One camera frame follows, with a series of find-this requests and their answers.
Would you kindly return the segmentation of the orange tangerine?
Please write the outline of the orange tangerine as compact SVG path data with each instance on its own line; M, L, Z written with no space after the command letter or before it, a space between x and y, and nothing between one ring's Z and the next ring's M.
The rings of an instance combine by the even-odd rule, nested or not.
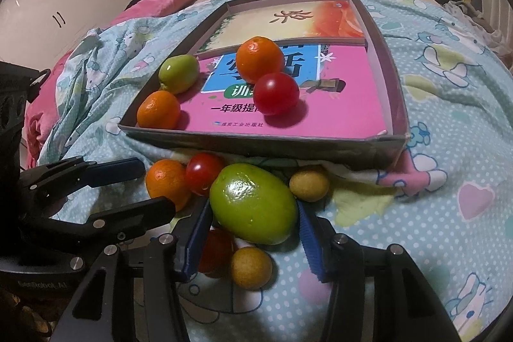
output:
M183 210L191 198L185 167L175 160L155 162L145 175L145 185L150 198L166 197L175 205L177 212Z
M181 114L180 103L171 92L150 94L137 109L137 124L145 129L174 129Z
M284 67L282 50L267 37L252 37L244 42L236 53L239 76L249 84L271 73L279 73Z

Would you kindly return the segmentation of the red tomato top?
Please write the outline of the red tomato top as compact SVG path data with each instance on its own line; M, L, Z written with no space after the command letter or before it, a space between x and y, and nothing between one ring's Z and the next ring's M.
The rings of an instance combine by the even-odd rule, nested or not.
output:
M210 186L224 167L224 159L217 154L195 154L185 168L185 181L189 190L195 195L208 196Z

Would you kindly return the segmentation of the red tomato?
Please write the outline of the red tomato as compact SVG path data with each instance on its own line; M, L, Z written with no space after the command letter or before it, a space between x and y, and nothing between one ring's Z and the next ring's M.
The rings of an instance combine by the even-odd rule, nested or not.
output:
M210 229L199 260L198 272L210 277L225 275L235 251L231 233L221 228Z
M185 168L185 181L189 190L195 195L208 196L210 186L224 167L224 159L217 154L195 154Z
M297 105L300 89L285 73L270 73L261 77L253 89L256 109L264 115L287 113Z

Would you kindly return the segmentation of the orange tangerine front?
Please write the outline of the orange tangerine front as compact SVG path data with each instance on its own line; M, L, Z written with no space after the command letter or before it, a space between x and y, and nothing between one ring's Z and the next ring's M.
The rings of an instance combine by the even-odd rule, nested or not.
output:
M137 124L145 129L174 129L181 114L180 103L171 92L150 94L137 109Z

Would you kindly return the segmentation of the large green jujube fruit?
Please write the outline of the large green jujube fruit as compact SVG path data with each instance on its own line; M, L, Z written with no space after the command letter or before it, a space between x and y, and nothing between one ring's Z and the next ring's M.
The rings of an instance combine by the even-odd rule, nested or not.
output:
M288 186L247 163L220 172L210 187L210 206L222 227L258 245L284 243L297 223L297 202Z

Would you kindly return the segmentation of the small brown longan front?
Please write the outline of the small brown longan front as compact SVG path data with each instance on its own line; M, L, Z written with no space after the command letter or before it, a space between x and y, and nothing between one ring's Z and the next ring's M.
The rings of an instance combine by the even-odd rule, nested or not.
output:
M231 258L231 278L237 286L245 290L265 287L272 272L270 256L257 247L239 248Z

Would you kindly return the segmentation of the small brown longan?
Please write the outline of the small brown longan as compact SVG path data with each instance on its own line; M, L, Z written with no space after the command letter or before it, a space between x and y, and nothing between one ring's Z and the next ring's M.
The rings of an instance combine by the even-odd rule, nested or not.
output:
M237 286L245 290L265 287L272 272L270 256L257 247L239 248L231 258L231 278Z
M319 168L304 168L290 177L289 188L298 199L307 202L321 201L330 191L330 180Z

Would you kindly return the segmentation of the small brown longan back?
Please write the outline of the small brown longan back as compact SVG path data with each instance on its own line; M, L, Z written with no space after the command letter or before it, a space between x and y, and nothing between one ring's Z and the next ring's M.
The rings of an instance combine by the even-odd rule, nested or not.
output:
M330 180L319 168L304 168L290 177L289 188L298 199L307 202L321 201L330 191Z

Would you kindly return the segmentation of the small green apple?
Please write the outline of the small green apple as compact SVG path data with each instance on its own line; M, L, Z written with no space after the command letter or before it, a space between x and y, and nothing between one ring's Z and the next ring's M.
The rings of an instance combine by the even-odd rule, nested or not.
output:
M191 88L200 75L198 59L194 55L176 55L167 58L158 71L160 87L174 95Z

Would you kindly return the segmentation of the grey cardboard box tray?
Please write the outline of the grey cardboard box tray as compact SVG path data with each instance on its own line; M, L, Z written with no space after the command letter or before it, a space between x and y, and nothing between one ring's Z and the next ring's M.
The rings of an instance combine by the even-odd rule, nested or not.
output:
M199 69L179 121L143 122L170 65ZM171 50L120 122L159 147L387 168L409 141L397 67L361 0L232 0Z

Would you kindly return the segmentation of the pink Chinese workbook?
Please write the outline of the pink Chinese workbook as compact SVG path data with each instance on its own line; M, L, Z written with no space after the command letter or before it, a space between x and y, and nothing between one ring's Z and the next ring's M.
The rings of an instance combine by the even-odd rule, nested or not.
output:
M388 132L364 46L305 44L282 51L282 75L259 88L238 74L234 54L202 60L202 80L182 99L180 129L350 140Z

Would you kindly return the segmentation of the cream orange booklet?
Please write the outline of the cream orange booklet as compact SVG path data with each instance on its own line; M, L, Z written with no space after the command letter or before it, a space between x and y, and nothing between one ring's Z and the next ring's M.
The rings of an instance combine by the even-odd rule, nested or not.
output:
M252 37L362 38L364 31L346 0L281 4L228 15L199 50L239 45Z

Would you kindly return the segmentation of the white crumpled garment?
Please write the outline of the white crumpled garment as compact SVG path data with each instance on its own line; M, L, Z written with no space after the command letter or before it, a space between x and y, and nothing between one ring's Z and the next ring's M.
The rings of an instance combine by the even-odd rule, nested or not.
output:
M506 60L506 66L509 67L508 62L512 58L511 46L506 42L502 32L492 28L480 11L464 1L448 1L443 8L459 20L477 42L486 45L501 60Z

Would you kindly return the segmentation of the cream satin curtain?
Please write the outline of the cream satin curtain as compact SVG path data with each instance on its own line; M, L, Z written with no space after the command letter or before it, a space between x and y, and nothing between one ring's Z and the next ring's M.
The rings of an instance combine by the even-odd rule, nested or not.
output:
M512 7L508 0L481 0L483 19L491 27L491 37L499 45L497 55L512 60Z

